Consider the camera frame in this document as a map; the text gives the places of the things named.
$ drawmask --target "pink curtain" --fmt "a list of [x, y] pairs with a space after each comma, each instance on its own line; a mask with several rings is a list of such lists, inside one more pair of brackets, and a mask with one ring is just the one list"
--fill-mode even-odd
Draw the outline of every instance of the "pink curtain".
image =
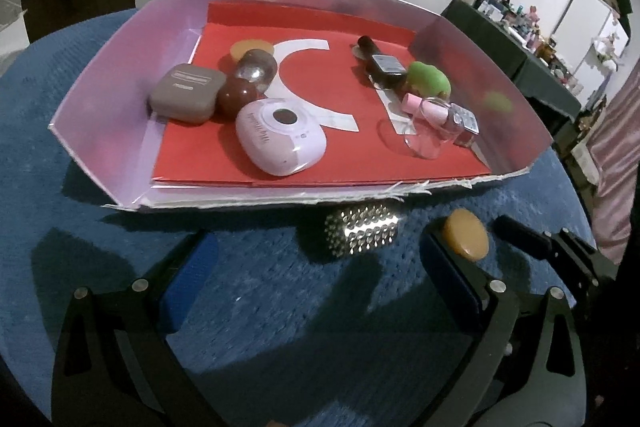
[[640, 62], [587, 144], [600, 173], [591, 225], [601, 252], [619, 263], [631, 232], [640, 162]]

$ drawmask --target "pink cardboard box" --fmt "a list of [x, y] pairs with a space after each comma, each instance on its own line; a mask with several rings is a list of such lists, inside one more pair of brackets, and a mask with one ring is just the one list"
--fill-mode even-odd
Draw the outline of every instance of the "pink cardboard box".
[[340, 12], [415, 31], [412, 54], [444, 71], [454, 86], [452, 99], [475, 113], [481, 130], [475, 152], [492, 174], [366, 187], [154, 185], [151, 175], [164, 123], [150, 118], [146, 99], [171, 67], [190, 61], [212, 1], [231, 0], [152, 0], [146, 4], [95, 55], [49, 125], [116, 208], [222, 208], [401, 198], [523, 174], [551, 144], [542, 122], [508, 77], [439, 15], [401, 0], [245, 0]]

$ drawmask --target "camera lens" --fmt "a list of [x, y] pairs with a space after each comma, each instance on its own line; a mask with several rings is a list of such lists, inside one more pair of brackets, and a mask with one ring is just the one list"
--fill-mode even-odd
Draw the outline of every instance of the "camera lens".
[[289, 109], [275, 110], [273, 112], [273, 118], [275, 118], [277, 122], [283, 123], [285, 125], [291, 125], [298, 121], [298, 115], [296, 115], [292, 110]]

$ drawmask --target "dark table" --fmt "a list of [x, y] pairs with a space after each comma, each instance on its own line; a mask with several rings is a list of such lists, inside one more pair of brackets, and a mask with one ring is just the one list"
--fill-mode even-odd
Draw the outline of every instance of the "dark table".
[[452, 0], [442, 16], [478, 45], [504, 71], [551, 134], [580, 113], [580, 102], [530, 51], [463, 0]]

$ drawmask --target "white cabinet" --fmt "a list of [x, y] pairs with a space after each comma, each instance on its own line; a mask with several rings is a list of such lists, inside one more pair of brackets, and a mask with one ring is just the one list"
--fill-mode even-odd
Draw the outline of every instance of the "white cabinet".
[[610, 14], [611, 8], [602, 0], [572, 0], [569, 4], [554, 38], [558, 43], [556, 51], [571, 66], [572, 73], [586, 57]]
[[628, 43], [628, 36], [613, 13], [613, 9], [603, 0], [571, 0], [554, 33], [558, 55], [564, 58], [578, 83], [583, 86], [577, 96], [582, 107], [609, 74], [598, 61], [593, 40], [616, 34], [618, 38], [614, 47], [618, 57]]

